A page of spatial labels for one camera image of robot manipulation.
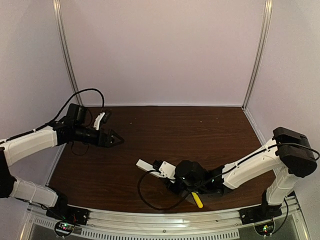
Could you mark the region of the yellow handled screwdriver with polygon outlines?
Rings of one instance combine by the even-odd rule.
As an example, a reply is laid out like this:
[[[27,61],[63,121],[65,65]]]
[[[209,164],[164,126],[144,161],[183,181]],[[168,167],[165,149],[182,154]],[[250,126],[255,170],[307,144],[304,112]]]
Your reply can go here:
[[[204,207],[204,205],[203,205],[203,202],[201,201],[200,197],[198,196],[198,194],[196,192],[192,192],[191,195],[192,195],[192,198],[193,198],[195,204],[197,205],[197,207],[199,209],[202,209]]]

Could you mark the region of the white remote control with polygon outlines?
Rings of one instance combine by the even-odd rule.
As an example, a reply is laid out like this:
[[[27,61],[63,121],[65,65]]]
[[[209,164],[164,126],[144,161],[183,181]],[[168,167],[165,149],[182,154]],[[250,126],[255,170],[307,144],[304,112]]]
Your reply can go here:
[[[144,161],[144,160],[142,160],[142,159],[139,159],[139,160],[137,161],[136,166],[137,166],[139,169],[141,169],[141,170],[143,170],[143,171],[145,171],[145,172],[152,171],[152,172],[150,172],[150,174],[151,174],[152,176],[156,177],[156,178],[162,178],[162,177],[163,177],[159,172],[157,172],[157,171],[153,168],[153,166],[152,166],[151,164],[147,163],[146,161]]]

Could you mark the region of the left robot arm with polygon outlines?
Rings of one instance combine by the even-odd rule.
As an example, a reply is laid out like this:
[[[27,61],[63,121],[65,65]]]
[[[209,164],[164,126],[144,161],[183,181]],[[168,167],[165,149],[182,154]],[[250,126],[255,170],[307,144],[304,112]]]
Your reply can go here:
[[[68,143],[79,142],[89,146],[112,148],[125,142],[114,130],[104,131],[102,128],[111,112],[102,110],[97,117],[92,118],[92,125],[86,125],[87,111],[88,108],[72,103],[61,119],[53,119],[36,129],[1,140],[0,197],[2,199],[20,199],[58,211],[64,211],[68,207],[68,198],[65,194],[13,175],[11,167],[39,155],[40,152]]]

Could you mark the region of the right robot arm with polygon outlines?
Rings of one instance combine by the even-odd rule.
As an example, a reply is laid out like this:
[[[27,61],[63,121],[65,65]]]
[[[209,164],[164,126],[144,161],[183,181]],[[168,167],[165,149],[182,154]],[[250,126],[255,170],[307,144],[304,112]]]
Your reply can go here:
[[[265,145],[237,161],[206,170],[196,161],[183,160],[164,183],[176,195],[196,192],[221,197],[266,172],[280,169],[262,195],[262,204],[274,207],[282,204],[300,178],[317,169],[319,158],[304,134],[277,127]]]

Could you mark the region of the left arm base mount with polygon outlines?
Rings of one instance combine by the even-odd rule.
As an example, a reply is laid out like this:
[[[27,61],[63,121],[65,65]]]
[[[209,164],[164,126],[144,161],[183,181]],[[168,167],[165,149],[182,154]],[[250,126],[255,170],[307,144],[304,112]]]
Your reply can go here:
[[[79,208],[67,205],[65,209],[56,207],[44,207],[46,216],[56,220],[75,224],[76,226],[87,224],[90,211],[85,208]]]

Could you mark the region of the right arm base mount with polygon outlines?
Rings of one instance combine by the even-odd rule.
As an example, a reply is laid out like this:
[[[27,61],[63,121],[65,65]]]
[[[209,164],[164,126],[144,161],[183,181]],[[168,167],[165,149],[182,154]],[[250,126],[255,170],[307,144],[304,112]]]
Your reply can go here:
[[[282,215],[281,209],[265,210],[261,205],[242,208],[238,212],[243,225],[271,220]]]

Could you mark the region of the front aluminium rail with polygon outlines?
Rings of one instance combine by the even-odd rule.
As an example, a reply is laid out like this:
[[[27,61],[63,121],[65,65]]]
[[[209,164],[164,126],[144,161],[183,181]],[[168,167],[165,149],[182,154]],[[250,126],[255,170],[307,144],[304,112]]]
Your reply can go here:
[[[90,209],[85,225],[67,240],[309,240],[310,234],[295,196],[275,217],[276,233],[257,233],[258,223],[242,223],[239,208],[190,213],[129,213]]]

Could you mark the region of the left aluminium frame post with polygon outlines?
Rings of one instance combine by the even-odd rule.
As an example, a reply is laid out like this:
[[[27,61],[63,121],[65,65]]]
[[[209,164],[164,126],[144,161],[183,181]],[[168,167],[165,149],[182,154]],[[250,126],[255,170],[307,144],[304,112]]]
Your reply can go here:
[[[68,41],[66,36],[66,31],[63,22],[62,6],[60,0],[53,0],[53,10],[55,15],[55,20],[57,24],[58,36],[62,50],[62,56],[65,63],[66,72],[70,82],[71,89],[73,93],[79,91],[78,84],[75,78],[72,61],[69,53]]]

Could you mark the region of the aluminium frame post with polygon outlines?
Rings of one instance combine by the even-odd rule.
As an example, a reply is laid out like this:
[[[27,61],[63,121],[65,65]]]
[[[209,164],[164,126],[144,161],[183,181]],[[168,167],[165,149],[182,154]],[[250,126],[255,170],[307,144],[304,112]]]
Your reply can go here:
[[[255,86],[255,83],[256,83],[256,80],[257,80],[257,77],[259,74],[259,69],[260,69],[260,66],[262,63],[263,54],[264,54],[264,50],[265,50],[268,35],[269,35],[272,13],[273,13],[273,1],[272,0],[265,0],[257,50],[256,50],[256,54],[255,54],[252,72],[250,75],[249,84],[248,84],[245,98],[244,98],[244,101],[242,104],[242,109],[244,111],[248,108],[251,96],[253,94],[254,86]]]
[[[60,0],[53,0],[53,10],[55,15],[55,20],[57,24],[58,36],[62,50],[62,56],[65,63],[66,72],[70,82],[71,89],[73,93],[79,91],[78,84],[75,78],[72,61],[69,53],[68,41],[66,36],[66,31],[63,22],[62,6]]]

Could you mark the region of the right aluminium frame post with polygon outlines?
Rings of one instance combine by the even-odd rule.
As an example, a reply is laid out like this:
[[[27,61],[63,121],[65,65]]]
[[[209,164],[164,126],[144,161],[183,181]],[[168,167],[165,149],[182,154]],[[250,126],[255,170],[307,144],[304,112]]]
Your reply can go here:
[[[263,54],[264,54],[264,50],[265,50],[268,35],[269,35],[272,13],[273,13],[273,1],[272,0],[265,0],[257,50],[256,50],[256,54],[255,54],[252,72],[250,75],[249,84],[248,84],[245,98],[244,98],[244,101],[242,104],[242,109],[244,111],[248,108],[251,96],[253,94],[254,86],[255,86],[255,83],[256,83],[256,80],[257,80],[257,77],[259,74],[259,69],[260,69],[260,66],[262,63]]]

